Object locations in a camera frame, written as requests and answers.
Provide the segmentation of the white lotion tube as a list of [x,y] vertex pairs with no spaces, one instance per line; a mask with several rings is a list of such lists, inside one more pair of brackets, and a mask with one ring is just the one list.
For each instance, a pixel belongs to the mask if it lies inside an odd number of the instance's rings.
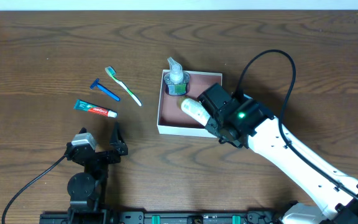
[[199,122],[202,126],[206,126],[211,116],[204,109],[202,104],[191,98],[183,97],[179,101],[179,107],[188,116]]

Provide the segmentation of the clear pump soap bottle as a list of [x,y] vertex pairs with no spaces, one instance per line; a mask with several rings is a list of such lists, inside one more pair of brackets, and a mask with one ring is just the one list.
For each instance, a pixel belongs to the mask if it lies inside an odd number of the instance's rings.
[[166,85],[166,93],[170,96],[182,96],[188,92],[190,75],[172,57],[167,58],[170,69],[163,80]]

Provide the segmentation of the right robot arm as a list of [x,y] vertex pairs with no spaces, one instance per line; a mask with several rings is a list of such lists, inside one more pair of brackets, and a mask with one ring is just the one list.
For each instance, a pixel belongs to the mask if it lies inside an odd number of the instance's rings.
[[358,180],[333,167],[303,144],[263,104],[217,83],[198,101],[210,115],[205,128],[221,144],[245,147],[269,160],[315,202],[296,202],[278,223],[358,223]]

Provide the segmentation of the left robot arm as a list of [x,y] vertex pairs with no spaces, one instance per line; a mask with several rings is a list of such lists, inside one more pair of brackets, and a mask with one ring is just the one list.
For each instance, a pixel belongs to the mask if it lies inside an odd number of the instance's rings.
[[83,166],[84,171],[75,174],[67,185],[70,196],[68,209],[69,222],[108,220],[109,211],[104,205],[109,175],[109,165],[120,163],[121,157],[128,155],[128,146],[124,142],[120,125],[114,123],[109,140],[108,151],[96,151],[97,142],[93,135],[82,128],[67,143],[64,156],[67,160]]

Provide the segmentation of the Colgate toothpaste tube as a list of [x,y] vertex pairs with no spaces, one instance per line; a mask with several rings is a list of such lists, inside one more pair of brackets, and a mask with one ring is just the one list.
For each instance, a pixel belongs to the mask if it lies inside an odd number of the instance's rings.
[[106,116],[106,117],[110,117],[110,118],[117,117],[117,113],[115,111],[88,103],[83,100],[77,100],[73,108],[75,110],[82,110],[82,111],[99,114],[101,116]]

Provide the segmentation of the blue disposable razor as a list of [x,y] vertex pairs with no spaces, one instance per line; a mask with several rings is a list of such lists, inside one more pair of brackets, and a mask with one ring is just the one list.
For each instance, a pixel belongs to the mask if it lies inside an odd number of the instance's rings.
[[113,93],[112,91],[108,90],[105,86],[103,86],[102,84],[100,84],[99,79],[97,78],[90,86],[89,88],[92,90],[94,88],[98,88],[100,91],[102,91],[103,93],[105,93],[106,95],[108,95],[109,97],[111,97],[112,99],[116,100],[116,101],[120,101],[120,97],[118,97],[115,93]]

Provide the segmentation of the white open cardboard box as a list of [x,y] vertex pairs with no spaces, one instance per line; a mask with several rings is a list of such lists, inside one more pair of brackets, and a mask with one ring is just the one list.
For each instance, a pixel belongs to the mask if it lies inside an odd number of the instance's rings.
[[[171,134],[179,136],[192,136],[203,138],[215,138],[196,120],[182,112],[177,105],[179,96],[170,96],[166,93],[166,85],[163,77],[168,70],[162,71],[160,97],[158,101],[157,128],[160,134]],[[194,72],[190,74],[190,84],[185,96],[192,99],[197,97],[215,83],[223,83],[222,73]]]

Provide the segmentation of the green white toothbrush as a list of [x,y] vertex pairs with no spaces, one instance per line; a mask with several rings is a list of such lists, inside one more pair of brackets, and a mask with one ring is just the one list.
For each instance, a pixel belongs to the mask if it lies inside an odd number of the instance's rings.
[[116,71],[113,67],[108,66],[105,68],[105,72],[111,77],[118,85],[120,85],[130,96],[131,98],[139,105],[142,106],[141,101],[139,98],[126,86],[126,84],[119,79],[116,78]]

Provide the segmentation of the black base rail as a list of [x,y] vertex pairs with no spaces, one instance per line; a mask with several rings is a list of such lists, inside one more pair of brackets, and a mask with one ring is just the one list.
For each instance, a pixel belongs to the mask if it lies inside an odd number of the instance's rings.
[[45,212],[40,224],[269,224],[278,223],[273,212],[243,213],[144,213],[114,212]]

